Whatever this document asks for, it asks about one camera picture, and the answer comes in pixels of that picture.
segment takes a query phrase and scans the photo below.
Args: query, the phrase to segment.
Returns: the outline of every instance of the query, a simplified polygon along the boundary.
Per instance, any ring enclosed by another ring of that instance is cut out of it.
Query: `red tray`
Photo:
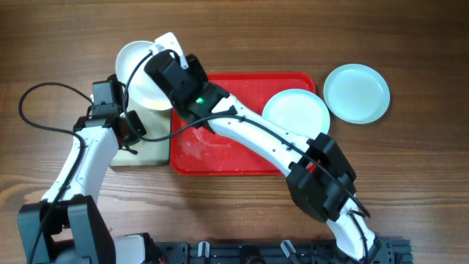
[[[298,88],[316,93],[313,80],[305,73],[213,73],[208,77],[211,82],[228,90],[257,114],[262,114],[265,104],[280,91]],[[173,112],[171,132],[186,125]],[[170,164],[181,175],[281,174],[272,164],[247,147],[204,128],[190,128],[172,138],[170,145]]]

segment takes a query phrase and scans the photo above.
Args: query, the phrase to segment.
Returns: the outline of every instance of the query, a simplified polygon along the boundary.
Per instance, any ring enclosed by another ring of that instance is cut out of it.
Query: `white bowl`
[[[117,55],[117,79],[126,84],[135,66],[149,53],[153,42],[139,40],[127,44]],[[130,82],[129,96],[139,105],[152,110],[168,110],[171,103],[160,87],[144,72],[148,58],[137,70]]]
[[[274,95],[265,105],[262,117],[288,131],[316,139],[327,134],[330,116],[321,98],[304,89],[288,89]]]
[[[329,74],[324,83],[324,99],[338,118],[366,124],[386,113],[391,95],[388,84],[376,70],[349,64]]]

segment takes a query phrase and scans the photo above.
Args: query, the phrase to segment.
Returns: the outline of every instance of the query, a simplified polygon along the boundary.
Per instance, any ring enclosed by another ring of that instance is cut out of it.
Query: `wooden table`
[[[320,94],[347,63],[391,88],[382,120],[330,134],[357,172],[380,236],[410,239],[416,263],[469,262],[468,1],[24,0],[0,6],[0,262],[23,263],[16,217],[52,184],[72,139],[18,116],[23,92],[58,81],[91,93],[120,48],[174,32],[208,72],[303,71]],[[25,111],[71,128],[87,102],[57,87]],[[98,207],[112,235],[156,241],[309,241],[331,231],[295,207],[283,177],[181,177],[170,166],[108,170]]]

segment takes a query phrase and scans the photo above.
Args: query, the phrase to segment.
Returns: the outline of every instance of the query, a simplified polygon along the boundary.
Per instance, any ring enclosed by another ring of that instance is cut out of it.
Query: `plate rim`
[[[126,48],[128,48],[129,46],[132,46],[132,45],[138,45],[140,44],[142,47],[144,46],[144,44],[148,44],[148,47],[150,47],[151,45],[155,44],[154,42],[152,41],[149,41],[149,40],[136,40],[136,41],[133,41],[131,43],[128,43],[127,45],[125,45],[123,48],[121,48],[121,50],[119,51],[119,53],[117,54],[117,57],[116,57],[116,62],[115,62],[115,71],[116,71],[116,75],[117,73],[119,72],[117,70],[117,65],[118,65],[118,61],[119,59],[123,60],[124,58],[120,58],[120,55],[122,53],[122,51],[124,51]],[[144,108],[146,109],[151,109],[151,110],[155,110],[155,111],[167,111],[169,109],[172,109],[172,105],[171,103],[169,102],[169,99],[161,99],[161,100],[155,100],[155,99],[149,99],[149,98],[146,98],[145,96],[143,96],[142,92],[138,89],[134,89],[133,92],[131,92],[129,90],[129,96],[132,100],[134,100],[136,103],[138,103],[139,105],[143,106]],[[153,107],[154,105],[162,105],[164,107],[161,107],[161,108],[155,108]]]
[[[321,132],[323,132],[323,129],[324,127],[327,127],[326,129],[326,133],[329,133],[329,130],[330,130],[330,114],[329,114],[329,109],[328,107],[326,106],[325,102],[321,99],[321,97],[311,91],[308,91],[308,90],[305,90],[305,89],[299,89],[299,88],[291,88],[291,89],[286,89],[286,90],[283,90],[281,92],[278,92],[276,93],[273,97],[271,97],[269,99],[269,101],[265,104],[263,110],[262,110],[262,113],[261,113],[261,117],[265,118],[266,120],[270,121],[268,118],[265,117],[265,112],[266,112],[266,109],[267,109],[267,106],[269,106],[270,104],[273,103],[274,101],[274,98],[279,98],[281,97],[281,94],[282,93],[292,93],[292,92],[296,92],[297,94],[300,93],[300,94],[303,94],[303,95],[308,95],[310,98],[313,98],[313,100],[315,100],[316,102],[320,102],[318,103],[318,105],[320,106],[320,108],[322,109],[322,114],[327,117],[327,118],[324,118],[323,121],[322,121],[322,124],[321,124]]]
[[[330,83],[332,82],[332,80],[335,76],[337,76],[338,74],[340,74],[344,70],[358,70],[360,72],[365,72],[365,73],[368,73],[368,74],[369,74],[369,72],[372,72],[373,75],[371,75],[371,77],[377,83],[379,83],[379,80],[376,79],[376,76],[380,77],[382,83],[385,85],[385,87],[383,87],[383,88],[385,88],[385,91],[383,92],[383,94],[386,94],[385,96],[387,97],[387,105],[385,106],[382,113],[378,112],[379,115],[376,118],[374,118],[374,119],[348,120],[348,119],[343,118],[343,116],[337,114],[333,110],[333,108],[330,107],[328,97],[326,96],[327,91],[330,89]],[[331,73],[329,73],[328,77],[325,79],[325,82],[324,82],[324,87],[322,89],[322,96],[324,97],[324,101],[325,101],[326,105],[328,106],[329,110],[336,117],[338,117],[340,120],[344,120],[345,122],[349,122],[351,124],[357,124],[357,125],[365,125],[365,124],[369,124],[371,122],[375,122],[375,121],[379,120],[381,117],[384,116],[384,114],[388,111],[389,106],[391,105],[391,91],[389,89],[388,82],[384,79],[384,77],[380,73],[378,73],[372,67],[367,66],[367,65],[358,64],[358,63],[350,63],[350,64],[345,64],[345,65],[339,66],[336,69],[334,69]]]

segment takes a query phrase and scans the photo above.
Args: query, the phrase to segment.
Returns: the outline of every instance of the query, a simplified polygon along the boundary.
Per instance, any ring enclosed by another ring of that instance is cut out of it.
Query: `black cable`
[[[86,144],[85,144],[85,141],[83,140],[83,138],[81,136],[79,136],[77,133],[73,132],[73,131],[68,131],[68,130],[65,130],[65,129],[61,129],[61,128],[52,128],[52,127],[48,127],[48,126],[44,126],[44,125],[38,125],[30,120],[28,120],[25,116],[24,116],[24,113],[23,113],[23,102],[24,102],[24,99],[26,98],[26,96],[32,92],[33,90],[39,88],[39,87],[44,87],[44,86],[48,86],[48,85],[54,85],[54,86],[60,86],[60,87],[64,87],[64,88],[67,88],[67,89],[70,89],[76,93],[78,93],[79,95],[81,95],[82,97],[86,98],[90,103],[93,103],[91,101],[90,98],[88,98],[85,94],[83,94],[82,92],[78,91],[77,89],[73,88],[73,87],[70,87],[66,84],[60,84],[60,83],[56,83],[56,82],[46,82],[46,83],[42,83],[42,84],[38,84],[38,85],[34,85],[33,87],[29,88],[24,94],[23,96],[21,96],[21,99],[20,99],[20,103],[18,105],[18,112],[20,113],[20,117],[21,119],[23,119],[24,122],[26,122],[28,125],[31,125],[35,128],[39,128],[39,129],[43,129],[43,130],[46,130],[46,131],[53,131],[53,132],[60,132],[60,133],[66,133],[66,134],[69,134],[71,136],[74,136],[76,137],[79,142],[80,142],[80,150],[78,151],[78,156],[77,158],[75,159],[75,162],[73,163],[72,167],[70,168],[70,171],[68,172],[68,175],[67,177],[65,178],[65,181],[63,182],[62,186],[60,187],[59,189],[59,192],[57,193],[56,197],[53,199],[52,203],[49,205],[49,208],[47,209],[47,211],[45,212],[45,215],[43,216],[43,220],[41,221],[39,227],[37,228],[37,231],[36,231],[36,235],[34,236],[34,240],[33,240],[33,243],[31,245],[31,248],[29,249],[29,254],[26,256],[27,257],[27,263],[28,264],[31,264],[32,263],[32,260],[34,258],[34,253],[36,252],[36,247],[37,247],[37,244],[39,243],[39,239],[40,239],[40,236],[42,235],[43,233],[43,230],[44,230],[44,226],[47,224],[48,222],[48,219],[51,217],[51,214],[52,214],[52,211],[53,211],[53,208],[56,206],[57,202],[60,200],[60,198],[62,197],[62,195],[64,195],[64,192],[67,190],[68,188],[68,185],[70,183],[70,180],[72,179],[73,175],[75,174],[75,170],[77,169],[78,165],[80,164],[81,162],[81,159],[83,158],[83,155],[84,155],[84,151],[85,151],[85,147],[86,147]]]
[[[340,183],[334,176],[332,176],[332,174],[327,170],[325,169],[323,166],[321,166],[317,161],[315,161],[314,159],[310,158],[309,156],[306,155],[306,153],[304,153],[302,150],[300,150],[299,148],[297,148],[293,143],[290,143],[288,142],[286,139],[284,139],[283,137],[279,136],[277,133],[271,131],[269,128],[266,128],[265,126],[259,124],[258,122],[255,122],[253,120],[250,120],[250,119],[247,119],[245,117],[239,117],[239,116],[235,116],[235,115],[226,115],[226,114],[216,114],[216,115],[213,115],[213,116],[210,116],[210,117],[204,117],[204,118],[201,118],[197,121],[194,121],[192,122],[191,124],[189,125],[186,125],[184,128],[181,128],[179,129],[178,131],[174,132],[174,133],[170,133],[168,136],[162,136],[160,138],[157,138],[157,139],[148,139],[148,138],[145,138],[143,136],[140,135],[140,133],[132,126],[132,124],[130,123],[128,117],[127,117],[127,106],[125,105],[125,102],[126,102],[126,97],[128,96],[128,89],[129,89],[129,86],[130,86],[130,82],[132,81],[132,78],[133,76],[135,75],[135,73],[137,72],[137,70],[139,69],[139,67],[148,59],[152,56],[152,52],[149,52],[135,67],[135,69],[133,69],[132,73],[129,75],[129,79],[127,80],[127,84],[125,85],[125,92],[124,92],[124,96],[123,96],[123,99],[122,99],[122,102],[124,103],[124,113],[125,113],[125,119],[127,120],[127,123],[128,123],[128,126],[130,128],[130,130],[135,134],[137,135],[137,137],[141,140],[144,140],[144,141],[148,141],[148,142],[160,142],[160,141],[163,141],[163,140],[167,140],[167,139],[170,139],[171,137],[173,136],[176,136],[176,135],[179,135],[180,133],[186,131],[187,129],[195,126],[195,125],[198,125],[200,123],[203,123],[203,122],[206,122],[208,120],[212,120],[212,119],[215,119],[215,118],[233,118],[233,119],[238,119],[239,121],[241,122],[248,122],[252,125],[255,125],[256,127],[258,128],[261,128],[262,130],[264,130],[265,132],[269,133],[271,136],[275,137],[276,139],[278,139],[282,144],[285,144],[286,146],[288,146],[289,149],[292,149],[294,150],[296,153],[302,155],[304,158],[306,158],[309,162],[313,163],[314,165],[316,165],[317,168],[319,168],[320,170],[322,170],[340,189],[342,189],[342,191],[344,191],[347,196],[360,208],[360,210],[363,211],[363,213],[365,214],[365,216],[367,218],[371,218],[371,215],[369,214],[369,211],[363,206],[363,204],[357,199],[357,197],[355,195],[353,195],[342,183]]]
[[[92,109],[93,105],[91,106],[88,106],[88,109],[86,110],[86,118],[89,117],[89,114],[91,113],[91,109]]]
[[[357,229],[360,233],[360,236],[361,236],[361,240],[363,242],[363,250],[365,251],[365,258],[363,260],[363,263],[368,264],[368,245],[366,244],[366,236],[365,236],[365,233],[363,232],[363,230],[361,229],[360,224],[358,223],[358,221],[355,217],[355,214],[360,215],[360,212],[358,212],[356,210],[349,210],[349,212],[348,212],[348,215],[352,218],[353,223],[357,227]]]

